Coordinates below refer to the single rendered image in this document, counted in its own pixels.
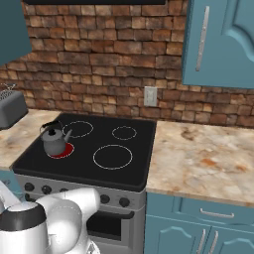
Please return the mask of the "silver stove with black hob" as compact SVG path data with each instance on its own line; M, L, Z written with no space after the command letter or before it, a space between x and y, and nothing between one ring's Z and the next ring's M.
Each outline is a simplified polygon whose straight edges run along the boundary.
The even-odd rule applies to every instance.
M68 141L73 151L54 159L45 153L43 141L36 139L12 165L22 191L45 195L42 186L51 187L51 193L63 188L95 188L99 195L110 197L108 203L100 202L103 211L145 210L156 123L70 113L57 119L65 134L72 130ZM26 191L25 183L35 189ZM130 200L127 207L119 204L121 197Z

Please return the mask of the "blue drawer front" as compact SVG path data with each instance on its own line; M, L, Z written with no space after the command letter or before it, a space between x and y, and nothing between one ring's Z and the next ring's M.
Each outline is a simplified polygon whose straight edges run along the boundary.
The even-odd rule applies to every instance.
M230 214L233 212L235 216L234 218L207 216L199 212L200 208L206 211L224 214ZM177 214L184 214L205 222L246 228L247 230L254 232L254 208L194 198L175 197L173 211Z

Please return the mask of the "silver oven door with window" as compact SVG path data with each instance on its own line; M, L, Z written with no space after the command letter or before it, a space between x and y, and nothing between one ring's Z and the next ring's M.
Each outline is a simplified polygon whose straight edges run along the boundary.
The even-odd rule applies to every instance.
M143 254L145 210L134 212L131 219L101 215L88 219L88 234L101 254Z

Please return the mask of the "grey toaster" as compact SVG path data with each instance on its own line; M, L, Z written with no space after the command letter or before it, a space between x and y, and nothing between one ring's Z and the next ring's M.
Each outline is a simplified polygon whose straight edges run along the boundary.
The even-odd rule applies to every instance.
M0 91L0 130L11 128L28 113L24 94L14 89L16 84L5 83L5 86Z

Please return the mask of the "blue base cupboard door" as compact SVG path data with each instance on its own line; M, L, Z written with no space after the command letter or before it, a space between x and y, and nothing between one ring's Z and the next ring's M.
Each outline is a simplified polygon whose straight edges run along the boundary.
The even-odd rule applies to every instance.
M218 231L218 240L212 254L254 254L254 233L212 227L202 254L208 254L214 231Z
M203 229L206 234L201 253L210 231L208 225L147 215L144 254L196 254Z

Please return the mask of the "blue base cupboard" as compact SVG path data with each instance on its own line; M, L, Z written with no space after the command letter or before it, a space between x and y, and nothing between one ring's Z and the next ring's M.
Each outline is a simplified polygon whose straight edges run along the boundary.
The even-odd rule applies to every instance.
M12 171L0 170L0 181L19 199L24 200L24 193Z

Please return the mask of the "black range hood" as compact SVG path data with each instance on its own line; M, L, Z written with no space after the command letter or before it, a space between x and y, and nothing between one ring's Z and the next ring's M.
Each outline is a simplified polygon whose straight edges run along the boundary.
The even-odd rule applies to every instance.
M29 5L165 5L168 0L23 0Z

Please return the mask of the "grey wall outlet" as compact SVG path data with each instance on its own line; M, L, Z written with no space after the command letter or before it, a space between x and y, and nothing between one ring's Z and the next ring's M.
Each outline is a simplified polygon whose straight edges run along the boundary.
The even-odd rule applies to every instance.
M157 88L146 86L144 88L144 105L150 107L157 106Z

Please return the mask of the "blue wall cupboard door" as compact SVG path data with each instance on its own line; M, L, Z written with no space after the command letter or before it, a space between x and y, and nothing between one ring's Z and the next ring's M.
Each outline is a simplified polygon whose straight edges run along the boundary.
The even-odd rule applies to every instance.
M195 71L205 6L206 38ZM182 77L184 85L254 88L254 0L189 0Z

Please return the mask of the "dark teal wall cupboard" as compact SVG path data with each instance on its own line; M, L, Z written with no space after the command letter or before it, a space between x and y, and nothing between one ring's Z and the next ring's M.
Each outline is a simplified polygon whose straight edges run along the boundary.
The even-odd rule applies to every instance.
M20 0L0 0L0 65L32 51Z

